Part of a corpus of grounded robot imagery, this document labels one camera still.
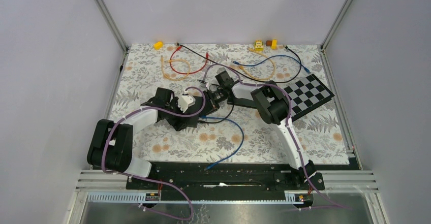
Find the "black network switch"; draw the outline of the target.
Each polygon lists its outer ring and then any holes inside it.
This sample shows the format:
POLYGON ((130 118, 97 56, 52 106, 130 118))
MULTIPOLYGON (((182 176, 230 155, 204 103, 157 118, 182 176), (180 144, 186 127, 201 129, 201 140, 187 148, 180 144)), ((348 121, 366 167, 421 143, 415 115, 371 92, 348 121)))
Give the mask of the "black network switch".
POLYGON ((175 112, 181 115, 191 115, 191 114, 195 114, 198 111, 200 112, 199 114, 194 115, 193 117, 177 117, 175 116, 175 122, 174 122, 174 129, 177 131, 181 131, 184 130, 188 127, 197 127, 198 125, 198 120, 200 116, 204 116, 209 114, 212 109, 210 108, 210 104, 207 101, 206 97, 196 97, 193 96, 196 100, 195 104, 193 106, 190 106, 186 112, 181 112, 181 110, 178 108, 175 112))
POLYGON ((249 99, 234 97, 230 103, 235 106, 256 109, 255 102, 249 99))

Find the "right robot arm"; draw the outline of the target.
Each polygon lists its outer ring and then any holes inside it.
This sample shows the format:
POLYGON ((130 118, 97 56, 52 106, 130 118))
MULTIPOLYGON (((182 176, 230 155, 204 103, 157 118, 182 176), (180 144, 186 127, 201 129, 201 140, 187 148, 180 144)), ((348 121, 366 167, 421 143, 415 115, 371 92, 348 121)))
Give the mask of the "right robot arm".
POLYGON ((217 74, 215 79, 221 89, 234 98, 253 100, 261 119, 271 125, 278 136, 288 165, 294 172, 291 176, 293 186, 298 189, 309 186, 317 170, 300 147, 292 122, 293 107, 288 93, 273 81, 261 84, 244 83, 241 79, 234 80, 226 71, 217 74))

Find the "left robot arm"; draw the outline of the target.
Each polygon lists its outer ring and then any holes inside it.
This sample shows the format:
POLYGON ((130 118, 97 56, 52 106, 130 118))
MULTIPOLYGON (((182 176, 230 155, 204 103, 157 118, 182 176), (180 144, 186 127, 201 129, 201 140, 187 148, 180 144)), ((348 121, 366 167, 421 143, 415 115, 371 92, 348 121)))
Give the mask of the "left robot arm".
POLYGON ((186 89, 175 95, 172 90, 157 88, 147 102, 117 121, 101 119, 89 146, 86 160, 107 172, 137 176, 146 189, 156 186, 158 176, 151 171, 151 163, 133 155, 134 135, 159 121, 166 121, 176 131, 196 127, 198 119, 211 108, 207 91, 195 96, 186 89))

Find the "floral patterned table mat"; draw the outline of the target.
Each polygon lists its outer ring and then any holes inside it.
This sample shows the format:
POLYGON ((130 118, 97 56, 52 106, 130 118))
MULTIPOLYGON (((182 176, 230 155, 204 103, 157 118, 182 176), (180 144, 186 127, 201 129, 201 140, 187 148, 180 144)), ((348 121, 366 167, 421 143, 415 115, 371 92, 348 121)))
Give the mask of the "floral patterned table mat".
MULTIPOLYGON (((167 44, 155 50, 151 44, 133 44, 124 66, 110 119, 138 109, 153 97, 158 87, 176 94, 199 86, 205 78, 216 84, 216 74, 225 66, 243 73, 276 81, 286 87, 315 74, 327 84, 317 45, 280 45, 256 54, 251 44, 189 44, 178 48, 167 44)), ((347 165, 349 157, 336 114, 334 100, 294 122, 305 154, 320 165, 347 165)), ((133 152, 148 161, 213 163, 286 163, 287 157, 271 127, 257 110, 222 103, 208 123, 176 131, 166 121, 134 135, 133 152)))

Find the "yellow toy brick with face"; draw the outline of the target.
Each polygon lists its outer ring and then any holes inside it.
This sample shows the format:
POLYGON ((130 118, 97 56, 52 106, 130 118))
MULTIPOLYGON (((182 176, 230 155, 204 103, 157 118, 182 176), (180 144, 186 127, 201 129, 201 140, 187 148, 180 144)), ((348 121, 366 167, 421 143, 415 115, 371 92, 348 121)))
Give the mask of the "yellow toy brick with face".
POLYGON ((254 42, 254 50, 258 51, 258 52, 264 51, 264 45, 263 45, 262 40, 256 40, 254 42))

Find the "yellow brown toy block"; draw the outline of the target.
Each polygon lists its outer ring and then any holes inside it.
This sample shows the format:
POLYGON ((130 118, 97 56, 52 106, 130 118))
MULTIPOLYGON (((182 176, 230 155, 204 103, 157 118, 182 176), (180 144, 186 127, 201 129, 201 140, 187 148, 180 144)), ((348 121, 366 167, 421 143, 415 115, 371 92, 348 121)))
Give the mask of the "yellow brown toy block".
POLYGON ((278 49, 278 41, 277 40, 267 40, 265 42, 265 45, 267 47, 270 47, 271 50, 277 50, 278 49))

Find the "black white checkerboard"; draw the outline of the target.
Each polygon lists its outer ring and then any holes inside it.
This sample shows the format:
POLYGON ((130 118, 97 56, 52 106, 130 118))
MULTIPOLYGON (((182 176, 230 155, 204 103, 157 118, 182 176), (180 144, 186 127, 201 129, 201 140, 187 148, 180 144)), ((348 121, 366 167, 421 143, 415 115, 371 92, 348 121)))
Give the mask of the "black white checkerboard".
POLYGON ((334 97, 334 93, 315 74, 302 78, 284 90, 291 99, 292 121, 316 110, 334 97))

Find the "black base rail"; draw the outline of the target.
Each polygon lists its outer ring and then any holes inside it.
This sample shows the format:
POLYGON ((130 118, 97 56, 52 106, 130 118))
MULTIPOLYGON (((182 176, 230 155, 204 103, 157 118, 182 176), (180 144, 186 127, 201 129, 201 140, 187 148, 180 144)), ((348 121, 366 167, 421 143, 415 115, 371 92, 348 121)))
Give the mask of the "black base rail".
POLYGON ((275 201, 284 191, 308 193, 312 183, 324 190, 325 170, 353 170, 350 166, 316 165, 307 181, 301 170, 287 164, 222 163, 207 170, 204 163, 154 162, 149 178, 163 184, 126 180, 127 190, 154 190, 163 201, 275 201))

